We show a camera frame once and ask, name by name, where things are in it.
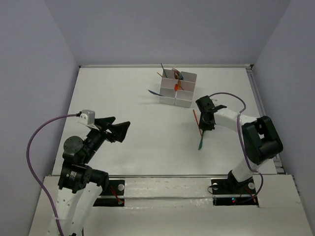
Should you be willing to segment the orange plastic spoon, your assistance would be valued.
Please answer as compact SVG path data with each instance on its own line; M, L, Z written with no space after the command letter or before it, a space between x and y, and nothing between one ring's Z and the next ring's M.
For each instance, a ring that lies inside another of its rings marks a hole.
M184 90L184 89L183 89L180 85L175 84L174 90L175 90L175 91L178 91L178 90Z

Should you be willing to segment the dark blue fork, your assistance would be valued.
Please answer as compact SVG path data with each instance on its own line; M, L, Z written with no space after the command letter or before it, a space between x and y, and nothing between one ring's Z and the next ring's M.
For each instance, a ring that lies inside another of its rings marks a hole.
M179 77L180 77L180 80L183 80L183 79L184 79L184 77L183 77L183 75L181 74L181 72L179 72Z

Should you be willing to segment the blue utensil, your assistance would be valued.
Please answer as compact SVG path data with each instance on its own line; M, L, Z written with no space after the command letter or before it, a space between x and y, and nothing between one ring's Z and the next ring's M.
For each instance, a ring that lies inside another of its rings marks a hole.
M153 94L153 95L156 95L156 96L164 97L164 95L161 95L161 94L159 94L159 93L157 93L157 92L154 92L154 91L152 91L152 90L149 90L149 89L148 89L148 92L151 93L151 94Z

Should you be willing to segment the copper fork long handle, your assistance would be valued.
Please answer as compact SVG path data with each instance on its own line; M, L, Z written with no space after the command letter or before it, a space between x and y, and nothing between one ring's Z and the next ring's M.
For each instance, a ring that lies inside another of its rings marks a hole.
M177 85L180 87L182 79L180 77L177 77L176 79L177 79Z

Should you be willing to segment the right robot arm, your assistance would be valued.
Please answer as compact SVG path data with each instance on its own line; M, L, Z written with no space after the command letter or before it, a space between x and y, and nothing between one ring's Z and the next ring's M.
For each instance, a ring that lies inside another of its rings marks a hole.
M126 144L114 149L110 173L120 176L215 176L215 194L237 194L260 167L283 150L267 116L259 118L197 100L198 117L188 108L144 106L127 111Z

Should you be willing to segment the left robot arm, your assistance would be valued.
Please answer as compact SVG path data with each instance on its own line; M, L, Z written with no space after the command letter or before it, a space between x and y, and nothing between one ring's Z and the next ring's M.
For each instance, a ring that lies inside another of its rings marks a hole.
M100 194L109 188L108 173L88 166L104 141L115 142L115 117L97 118L85 139L71 136L63 145L63 165L58 182L57 216L47 230L49 236L79 236Z

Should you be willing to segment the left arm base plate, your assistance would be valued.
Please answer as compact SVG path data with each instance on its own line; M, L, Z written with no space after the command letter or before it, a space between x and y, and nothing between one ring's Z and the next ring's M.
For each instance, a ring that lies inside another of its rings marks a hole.
M109 179L109 186L103 190L94 203L94 207L124 207L125 180Z

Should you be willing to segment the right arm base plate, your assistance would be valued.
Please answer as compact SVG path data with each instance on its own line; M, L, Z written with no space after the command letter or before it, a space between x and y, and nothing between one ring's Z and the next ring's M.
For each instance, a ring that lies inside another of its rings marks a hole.
M226 185L227 179L211 179L211 185L207 188L213 196L214 206L258 206L256 188L253 178L245 181L244 184L234 187L232 190Z

